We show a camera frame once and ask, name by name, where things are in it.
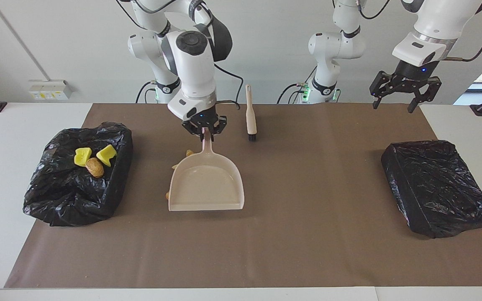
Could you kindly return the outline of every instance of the white table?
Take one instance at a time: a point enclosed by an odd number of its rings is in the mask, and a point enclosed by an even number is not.
[[[79,128],[90,104],[9,103],[0,114],[0,300],[459,300],[482,288],[2,289],[34,219],[21,212],[42,149],[63,128]],[[482,189],[482,117],[468,107],[422,105],[438,139],[454,143]]]

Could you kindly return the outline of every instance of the brown mat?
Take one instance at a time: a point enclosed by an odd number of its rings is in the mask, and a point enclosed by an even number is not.
[[[482,229],[430,240],[397,209],[380,163],[390,143],[436,139],[406,105],[257,105],[214,149],[239,167],[245,208],[168,212],[171,166],[200,143],[165,105],[93,105],[84,127],[123,122],[134,160],[115,216],[86,227],[36,221],[6,288],[482,286]]]

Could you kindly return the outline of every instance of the black plastic bag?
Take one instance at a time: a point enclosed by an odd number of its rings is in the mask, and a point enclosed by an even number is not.
[[[441,238],[482,227],[482,191],[452,143],[392,143],[381,162],[412,231]]]
[[[113,145],[117,156],[96,179],[74,164],[75,149],[90,147],[92,156]],[[70,128],[46,145],[25,194],[23,212],[50,226],[79,226],[109,219],[122,200],[133,156],[131,131],[104,122],[97,128]]]

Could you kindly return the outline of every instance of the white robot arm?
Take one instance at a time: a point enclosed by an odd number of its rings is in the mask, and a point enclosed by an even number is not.
[[[231,35],[203,0],[126,0],[136,19],[147,31],[132,35],[130,52],[151,66],[157,82],[159,101],[182,120],[192,134],[202,128],[212,135],[226,126],[226,117],[216,114],[214,62],[228,57]],[[187,13],[195,22],[184,31],[170,24],[165,12]]]
[[[482,0],[401,0],[405,9],[418,20],[414,30],[400,42],[393,55],[400,59],[394,74],[380,71],[369,91],[377,99],[377,109],[383,97],[394,92],[414,93],[409,105],[412,113],[419,103],[432,101],[442,82],[430,77],[461,37],[466,23],[482,11]],[[420,88],[428,86],[424,93]]]
[[[359,4],[364,6],[367,0]],[[357,59],[366,49],[360,34],[360,13],[356,0],[337,0],[333,22],[339,33],[316,33],[308,42],[308,49],[317,61],[315,75],[308,80],[308,92],[299,103],[328,102],[340,75],[340,65],[335,59]]]

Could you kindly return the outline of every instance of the brown potato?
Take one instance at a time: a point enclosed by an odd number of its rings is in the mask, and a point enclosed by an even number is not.
[[[88,159],[85,167],[93,177],[101,178],[103,176],[103,165],[97,158]]]

